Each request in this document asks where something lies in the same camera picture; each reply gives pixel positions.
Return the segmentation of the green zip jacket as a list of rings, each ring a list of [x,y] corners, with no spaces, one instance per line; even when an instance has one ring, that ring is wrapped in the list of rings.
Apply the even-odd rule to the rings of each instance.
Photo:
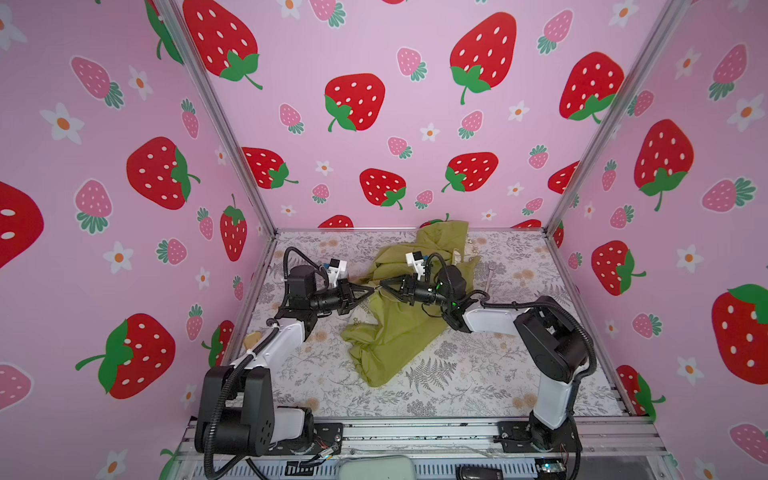
[[[373,284],[410,273],[406,255],[419,251],[426,256],[439,254],[472,283],[479,259],[454,260],[455,254],[465,256],[468,229],[464,221],[438,222],[420,229],[409,243],[385,246],[362,282]],[[371,387],[389,382],[447,328],[438,316],[438,307],[421,309],[401,303],[382,289],[370,297],[368,311],[376,322],[350,324],[342,331],[342,339],[350,344],[349,354],[356,371]]]

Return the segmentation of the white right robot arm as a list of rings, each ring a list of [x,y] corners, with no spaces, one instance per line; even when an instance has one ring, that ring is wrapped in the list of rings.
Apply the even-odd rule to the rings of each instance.
[[[541,296],[530,302],[493,303],[487,292],[469,290],[452,265],[432,280],[413,273],[382,280],[380,286],[402,303],[436,306],[455,331],[517,334],[540,378],[525,432],[512,440],[540,452],[582,450],[574,405],[582,380],[596,371],[596,352],[591,336],[556,300]]]

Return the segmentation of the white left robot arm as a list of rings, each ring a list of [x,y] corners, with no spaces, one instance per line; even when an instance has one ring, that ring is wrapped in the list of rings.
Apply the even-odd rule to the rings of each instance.
[[[239,462],[277,450],[318,458],[333,452],[315,431],[308,407],[275,404],[272,372],[304,343],[321,318],[345,315],[375,289],[339,276],[343,261],[327,269],[314,263],[284,270],[284,296],[269,331],[229,365],[205,375],[195,430],[195,449],[203,455],[204,475],[219,479]]]

